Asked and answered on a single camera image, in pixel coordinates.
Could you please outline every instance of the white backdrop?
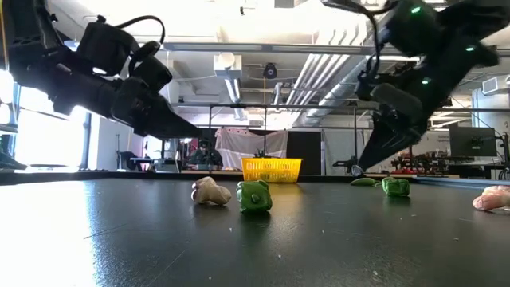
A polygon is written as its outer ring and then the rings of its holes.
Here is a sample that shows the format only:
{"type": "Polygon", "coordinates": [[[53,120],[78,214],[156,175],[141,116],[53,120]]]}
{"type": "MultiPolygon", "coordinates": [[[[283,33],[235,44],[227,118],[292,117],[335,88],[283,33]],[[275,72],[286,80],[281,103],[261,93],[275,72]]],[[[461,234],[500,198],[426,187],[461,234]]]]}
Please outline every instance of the white backdrop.
{"type": "MultiPolygon", "coordinates": [[[[287,157],[288,132],[272,132],[266,136],[266,155],[287,157]]],[[[216,150],[223,157],[223,166],[242,169],[242,158],[253,158],[264,149],[264,136],[246,129],[219,128],[216,131],[216,150]]]]}
{"type": "MultiPolygon", "coordinates": [[[[358,131],[358,158],[365,147],[363,130],[358,131]]],[[[338,160],[349,160],[355,153],[354,130],[324,131],[324,147],[326,154],[326,175],[345,175],[345,167],[333,167],[338,160]]]]}

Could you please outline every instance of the toy vegetable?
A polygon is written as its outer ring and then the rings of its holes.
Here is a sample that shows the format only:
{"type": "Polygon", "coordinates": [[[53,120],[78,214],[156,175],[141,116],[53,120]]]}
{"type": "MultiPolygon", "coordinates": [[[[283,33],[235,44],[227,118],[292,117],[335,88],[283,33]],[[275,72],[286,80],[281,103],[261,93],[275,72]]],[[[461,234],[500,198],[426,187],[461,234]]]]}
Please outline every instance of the toy vegetable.
{"type": "Polygon", "coordinates": [[[273,207],[269,185],[263,180],[238,183],[237,200],[241,204],[241,212],[264,212],[273,207]]]}
{"type": "Polygon", "coordinates": [[[377,187],[379,184],[379,181],[371,178],[355,179],[351,182],[354,187],[377,187]]]}
{"type": "Polygon", "coordinates": [[[217,185],[214,179],[209,176],[197,180],[193,183],[192,188],[191,199],[199,204],[214,202],[224,205],[232,198],[232,194],[226,187],[217,185]]]}
{"type": "Polygon", "coordinates": [[[392,177],[383,179],[382,189],[387,196],[409,196],[410,193],[409,181],[392,177]]]}
{"type": "Polygon", "coordinates": [[[482,195],[473,200],[473,206],[484,211],[510,206],[510,187],[486,187],[482,195]]]}

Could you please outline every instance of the computer monitor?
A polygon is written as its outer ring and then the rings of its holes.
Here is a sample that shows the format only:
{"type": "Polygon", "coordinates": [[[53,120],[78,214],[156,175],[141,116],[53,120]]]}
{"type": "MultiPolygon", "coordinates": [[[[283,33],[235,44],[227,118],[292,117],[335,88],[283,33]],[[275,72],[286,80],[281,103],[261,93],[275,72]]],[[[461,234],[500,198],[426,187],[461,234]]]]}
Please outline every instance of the computer monitor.
{"type": "Polygon", "coordinates": [[[452,156],[497,156],[494,128],[451,127],[452,156]]]}

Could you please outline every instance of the window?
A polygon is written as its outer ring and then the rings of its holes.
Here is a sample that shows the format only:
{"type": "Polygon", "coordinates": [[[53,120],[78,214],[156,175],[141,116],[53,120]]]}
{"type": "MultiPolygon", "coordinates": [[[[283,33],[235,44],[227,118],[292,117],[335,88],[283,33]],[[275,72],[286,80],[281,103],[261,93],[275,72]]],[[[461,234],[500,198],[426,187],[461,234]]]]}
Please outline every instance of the window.
{"type": "Polygon", "coordinates": [[[24,164],[84,167],[88,112],[75,107],[69,117],[53,111],[53,102],[35,89],[22,87],[15,159],[24,164]]]}
{"type": "Polygon", "coordinates": [[[0,124],[10,124],[11,111],[9,104],[13,101],[13,77],[0,70],[0,124]]]}

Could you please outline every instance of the beige toy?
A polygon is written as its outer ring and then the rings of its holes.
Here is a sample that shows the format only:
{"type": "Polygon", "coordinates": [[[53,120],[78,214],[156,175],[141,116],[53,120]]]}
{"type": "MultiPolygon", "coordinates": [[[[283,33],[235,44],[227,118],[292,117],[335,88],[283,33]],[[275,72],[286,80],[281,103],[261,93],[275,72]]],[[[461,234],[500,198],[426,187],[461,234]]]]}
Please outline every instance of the beige toy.
{"type": "Polygon", "coordinates": [[[484,192],[473,200],[473,206],[478,210],[493,210],[510,206],[510,187],[494,186],[485,188],[484,192]]]}
{"type": "Polygon", "coordinates": [[[230,191],[226,187],[217,185],[210,176],[197,180],[192,187],[191,199],[196,203],[213,202],[224,205],[232,198],[230,191]]]}

